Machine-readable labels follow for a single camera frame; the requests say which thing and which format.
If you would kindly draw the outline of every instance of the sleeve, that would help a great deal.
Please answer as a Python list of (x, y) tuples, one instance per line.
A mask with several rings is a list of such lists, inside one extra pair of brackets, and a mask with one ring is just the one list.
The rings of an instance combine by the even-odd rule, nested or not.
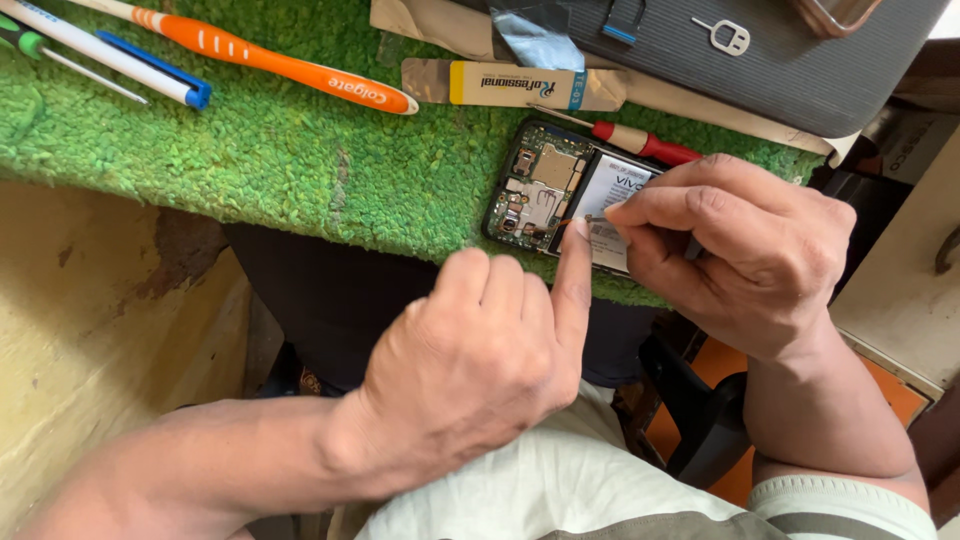
[(915, 503), (852, 479), (769, 479), (750, 493), (747, 509), (792, 540), (937, 539), (930, 516)]

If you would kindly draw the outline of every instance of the smartphone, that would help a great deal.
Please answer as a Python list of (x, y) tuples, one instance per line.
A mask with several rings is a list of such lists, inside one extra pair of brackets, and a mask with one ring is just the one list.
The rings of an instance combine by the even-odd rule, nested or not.
[[(565, 220), (602, 218), (663, 170), (623, 150), (539, 119), (517, 130), (481, 223), (495, 242), (559, 257)], [(606, 221), (590, 221), (593, 266), (628, 276), (627, 245)]]

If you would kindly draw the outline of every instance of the dark pants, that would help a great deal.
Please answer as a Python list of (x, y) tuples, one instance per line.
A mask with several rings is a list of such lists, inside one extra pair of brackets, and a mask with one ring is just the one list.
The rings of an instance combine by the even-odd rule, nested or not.
[[(258, 225), (224, 225), (253, 289), (324, 393), (363, 382), (373, 345), (403, 311), (433, 288), (439, 268)], [(639, 380), (636, 351), (658, 313), (593, 299), (584, 379), (616, 388)]]

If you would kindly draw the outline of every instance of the hand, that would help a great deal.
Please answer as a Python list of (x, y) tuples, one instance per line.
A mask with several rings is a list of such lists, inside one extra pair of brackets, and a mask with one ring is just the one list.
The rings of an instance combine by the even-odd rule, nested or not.
[[(759, 359), (829, 325), (856, 219), (844, 203), (722, 155), (667, 171), (606, 215), (629, 244), (635, 280)], [(654, 227), (690, 231), (711, 255), (685, 260)]]
[(383, 333), (343, 407), (377, 496), (410, 489), (515, 439), (573, 402), (590, 305), (582, 219), (566, 229), (552, 293), (514, 258), (476, 248)]

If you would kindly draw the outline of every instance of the circuit board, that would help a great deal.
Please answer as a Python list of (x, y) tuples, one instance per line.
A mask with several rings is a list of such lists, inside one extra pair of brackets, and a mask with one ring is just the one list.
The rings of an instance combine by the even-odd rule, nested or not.
[(490, 239), (542, 251), (564, 219), (593, 147), (579, 137), (536, 124), (524, 129), (518, 140), (483, 227)]

